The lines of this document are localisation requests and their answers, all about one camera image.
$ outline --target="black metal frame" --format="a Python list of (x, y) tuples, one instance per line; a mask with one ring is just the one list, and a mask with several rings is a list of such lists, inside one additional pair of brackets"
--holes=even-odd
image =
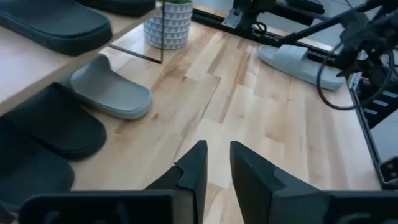
[[(241, 30), (236, 30), (230, 27), (226, 27), (222, 24), (224, 21), (224, 17), (220, 17), (205, 11), (201, 11), (198, 9), (193, 10), (193, 16), (192, 16), (192, 21), (203, 24), (205, 26), (209, 26), (224, 32), (228, 32), (230, 34), (234, 34), (237, 36), (240, 36), (245, 39), (253, 40), (255, 42), (258, 42), (260, 44), (266, 44), (266, 45), (271, 45), (274, 47), (280, 47), (283, 44), (291, 44), (291, 45), (297, 45), (297, 46), (302, 46), (308, 48), (308, 55), (307, 57), (310, 60), (316, 61), (316, 62), (322, 62), (324, 59), (327, 59), (327, 65), (333, 65), (333, 62), (337, 55), (333, 52), (327, 51), (325, 49), (321, 49), (318, 47), (314, 47), (312, 45), (304, 44), (300, 42), (299, 40), (305, 37), (308, 37), (309, 35), (312, 35), (316, 32), (319, 32), (323, 29), (326, 29), (328, 27), (334, 26), (338, 23), (341, 22), (341, 17), (345, 16), (353, 11), (357, 12), (367, 12), (371, 9), (375, 9), (383, 4), (382, 1), (378, 0), (369, 0), (367, 3), (362, 4), (358, 7), (355, 7), (353, 9), (350, 9), (349, 11), (346, 11), (340, 15), (337, 15), (335, 17), (332, 17), (326, 21), (323, 21), (315, 26), (311, 26), (308, 29), (302, 30), (300, 32), (296, 32), (293, 34), (289, 34), (285, 37), (279, 36), (277, 34), (273, 34), (270, 32), (266, 32), (265, 35), (261, 34), (261, 31), (259, 29), (253, 29), (252, 33), (248, 32), (243, 32)], [(352, 89), (350, 89), (351, 93), (351, 98), (355, 103), (359, 104), (359, 98), (356, 94), (356, 92)], [(379, 179), (380, 185), (383, 189), (391, 189), (390, 185), (387, 185), (383, 179), (381, 172), (379, 170), (379, 165), (381, 163), (379, 153), (376, 149), (376, 145), (373, 141), (373, 138), (370, 133), (369, 126), (367, 124), (366, 118), (364, 116), (362, 108), (356, 110), (358, 118), (359, 118), (359, 123), (361, 124), (364, 137), (366, 140), (366, 143), (368, 145), (368, 149), (370, 152), (370, 155), (373, 160), (374, 168), (376, 170), (377, 178)]]
[(375, 9), (379, 6), (382, 5), (382, 2), (378, 0), (370, 0), (365, 4), (362, 4), (360, 6), (357, 6), (355, 8), (350, 9), (349, 11), (346, 11), (340, 15), (337, 15), (335, 17), (332, 17), (328, 20), (325, 20), (317, 25), (311, 26), (307, 29), (304, 29), (300, 32), (292, 33), (289, 34), (285, 37), (273, 34), (270, 32), (266, 32), (265, 36), (261, 34), (261, 31), (259, 29), (254, 29), (253, 33), (248, 33), (248, 32), (243, 32), (241, 30), (237, 30), (234, 28), (226, 27), (222, 24), (224, 21), (224, 17), (217, 16), (205, 11), (201, 11), (199, 9), (193, 9), (193, 15), (192, 15), (192, 21), (197, 22), (200, 24), (203, 24), (205, 26), (209, 26), (218, 30), (222, 30), (224, 32), (228, 32), (230, 34), (234, 34), (240, 37), (243, 37), (245, 39), (253, 40), (255, 42), (259, 42), (260, 44), (266, 44), (266, 45), (271, 45), (274, 47), (280, 47), (283, 44), (293, 44), (301, 47), (307, 47), (308, 48), (308, 58), (310, 60), (316, 61), (316, 62), (322, 62), (324, 58), (327, 58), (327, 65), (332, 65), (334, 62), (334, 59), (336, 58), (336, 54), (331, 53), (328, 50), (321, 49), (318, 47), (314, 47), (312, 45), (304, 44), (300, 42), (299, 40), (305, 37), (308, 37), (309, 35), (312, 35), (316, 32), (319, 32), (323, 29), (326, 29), (328, 27), (334, 26), (341, 21), (341, 17), (345, 16), (353, 11), (357, 12), (367, 12), (371, 9)]
[(269, 12), (274, 15), (281, 16), (289, 20), (293, 20), (295, 22), (301, 23), (306, 26), (310, 26), (312, 22), (315, 20), (314, 17), (304, 15), (298, 11), (294, 11), (284, 6), (280, 6), (279, 4), (275, 4)]
[[(379, 87), (377, 85), (367, 86), (365, 90), (361, 90), (358, 94), (359, 100), (363, 101), (369, 98), (369, 96), (378, 91), (378, 89)], [(396, 89), (397, 86), (395, 85), (387, 87), (383, 94), (365, 107), (364, 114), (370, 129), (374, 128), (398, 109), (398, 92)]]
[(128, 50), (128, 49), (124, 49), (124, 48), (119, 47), (119, 46), (114, 45), (114, 44), (109, 44), (108, 47), (111, 47), (113, 49), (119, 50), (119, 51), (124, 52), (124, 53), (129, 54), (129, 55), (133, 55), (133, 56), (142, 58), (144, 60), (148, 60), (148, 61), (151, 61), (151, 62), (155, 62), (155, 63), (161, 64), (163, 62), (163, 55), (164, 55), (164, 17), (165, 17), (165, 0), (162, 1), (162, 47), (160, 48), (160, 60), (152, 58), (152, 57), (148, 57), (146, 55), (139, 54), (137, 52), (133, 52), (133, 51)]

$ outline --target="geometric pattern pot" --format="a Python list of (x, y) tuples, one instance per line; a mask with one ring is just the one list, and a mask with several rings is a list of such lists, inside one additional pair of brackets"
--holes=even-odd
[[(165, 3), (164, 49), (175, 50), (187, 44), (193, 3)], [(144, 37), (149, 45), (162, 47), (162, 14), (144, 23)]]

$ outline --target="metal bracket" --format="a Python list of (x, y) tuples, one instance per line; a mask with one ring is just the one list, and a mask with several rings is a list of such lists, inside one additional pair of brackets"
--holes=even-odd
[(108, 44), (108, 47), (119, 50), (119, 51), (124, 52), (129, 55), (133, 55), (133, 56), (142, 58), (144, 60), (148, 60), (150, 62), (155, 62), (155, 63), (161, 64), (163, 62), (163, 57), (164, 57), (165, 0), (163, 0), (162, 2), (163, 2), (162, 3), (162, 47), (160, 48), (160, 60), (148, 57), (146, 55), (139, 54), (137, 52), (133, 52), (128, 49), (124, 49), (124, 48), (119, 47), (114, 44)]
[(237, 9), (231, 9), (228, 16), (225, 18), (223, 21), (223, 25), (230, 27), (230, 28), (236, 28), (238, 24), (241, 22), (243, 16), (243, 11), (239, 8)]

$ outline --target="wooden shelf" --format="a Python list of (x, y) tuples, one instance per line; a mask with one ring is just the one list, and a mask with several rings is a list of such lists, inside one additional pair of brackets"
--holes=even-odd
[[(111, 22), (113, 42), (146, 20), (160, 13), (161, 4), (140, 18), (104, 14)], [(36, 94), (60, 77), (87, 64), (102, 47), (77, 57), (56, 53), (35, 42), (0, 27), (0, 115)]]

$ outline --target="wooden floor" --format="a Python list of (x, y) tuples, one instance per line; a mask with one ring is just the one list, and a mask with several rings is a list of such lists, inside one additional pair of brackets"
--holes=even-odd
[[(142, 26), (118, 45), (159, 56)], [(154, 104), (136, 121), (88, 109), (108, 141), (73, 164), (74, 189), (143, 189), (201, 139), (208, 143), (205, 223), (243, 222), (229, 167), (232, 140), (321, 189), (378, 189), (356, 113), (329, 109), (313, 86), (262, 63), (258, 46), (193, 23), (188, 45), (166, 51), (162, 65), (105, 49), (115, 71), (152, 90)], [(352, 103), (346, 86), (326, 95)]]

